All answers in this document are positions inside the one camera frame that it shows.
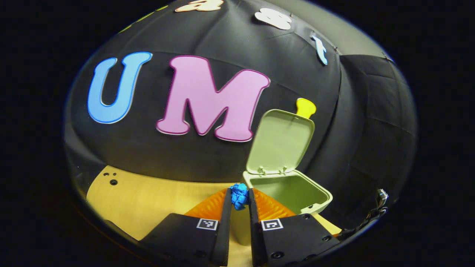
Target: blue letter u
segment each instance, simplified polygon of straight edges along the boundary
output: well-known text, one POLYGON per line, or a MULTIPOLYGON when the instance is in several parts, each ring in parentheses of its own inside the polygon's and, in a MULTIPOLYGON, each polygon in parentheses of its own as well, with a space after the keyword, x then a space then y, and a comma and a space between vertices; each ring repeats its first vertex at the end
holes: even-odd
POLYGON ((117 62, 116 58, 109 58, 97 65, 94 77, 89 88, 87 110, 91 118, 98 123, 113 124, 122 120, 132 105, 133 92, 140 67, 152 58, 149 52, 137 52, 123 58, 124 70, 117 91, 117 98, 111 105, 102 102, 102 90, 109 69, 117 62))

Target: blue object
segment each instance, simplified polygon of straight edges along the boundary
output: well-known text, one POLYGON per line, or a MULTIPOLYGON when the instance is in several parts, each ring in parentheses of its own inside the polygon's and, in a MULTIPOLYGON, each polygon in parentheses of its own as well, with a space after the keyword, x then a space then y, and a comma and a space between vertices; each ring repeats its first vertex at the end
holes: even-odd
POLYGON ((234 208, 236 210, 243 210, 245 209, 244 205, 248 205, 249 199, 249 191, 247 190, 247 186, 244 183, 237 183, 231 188, 231 203, 234 204, 234 208))
POLYGON ((319 59, 322 61, 323 64, 328 65, 328 60, 325 58, 326 48, 323 46, 322 40, 317 38, 315 35, 312 36, 312 39, 315 40, 319 59))
POLYGON ((140 68, 151 58, 152 54, 149 52, 137 52, 124 57, 122 64, 125 67, 117 91, 117 98, 111 105, 105 105, 102 102, 102 89, 107 73, 115 65, 117 59, 109 58, 97 65, 87 99, 87 109, 93 120, 102 124, 113 124, 127 115, 132 105, 133 92, 140 68))

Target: open container lid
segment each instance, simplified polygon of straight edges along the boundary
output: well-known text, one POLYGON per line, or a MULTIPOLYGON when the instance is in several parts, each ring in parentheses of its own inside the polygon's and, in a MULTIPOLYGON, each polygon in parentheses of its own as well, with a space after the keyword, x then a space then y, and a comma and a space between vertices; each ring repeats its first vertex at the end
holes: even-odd
POLYGON ((302 116, 273 109, 261 119, 247 159, 252 174, 293 171, 307 151, 315 124, 302 116))

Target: letter m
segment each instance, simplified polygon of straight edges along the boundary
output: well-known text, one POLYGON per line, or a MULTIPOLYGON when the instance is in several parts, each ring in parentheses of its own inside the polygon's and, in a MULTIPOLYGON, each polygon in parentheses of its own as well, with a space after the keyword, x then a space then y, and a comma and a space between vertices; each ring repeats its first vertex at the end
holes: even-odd
POLYGON ((224 122, 215 130, 219 139, 247 142, 252 139, 251 124, 259 97, 270 84, 267 76, 254 70, 238 72, 224 87, 216 86, 207 59, 179 56, 170 61, 175 70, 168 96, 165 117, 156 124, 164 134, 186 134, 188 104, 199 135, 206 135, 217 119, 226 112, 224 122))

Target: wooden surface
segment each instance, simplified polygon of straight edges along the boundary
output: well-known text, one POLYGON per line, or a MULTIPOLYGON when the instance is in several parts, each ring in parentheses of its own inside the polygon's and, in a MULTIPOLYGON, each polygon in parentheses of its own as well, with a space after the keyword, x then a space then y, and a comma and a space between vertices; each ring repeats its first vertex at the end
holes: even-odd
MULTIPOLYGON (((168 214, 184 214, 195 205, 234 183, 173 181, 125 172, 106 166, 87 192, 87 201, 102 216, 137 240, 144 238, 168 214), (110 180, 117 180, 111 185, 110 180)), ((341 231, 312 214, 331 234, 341 231)), ((251 247, 229 237, 229 267, 252 267, 251 247)))

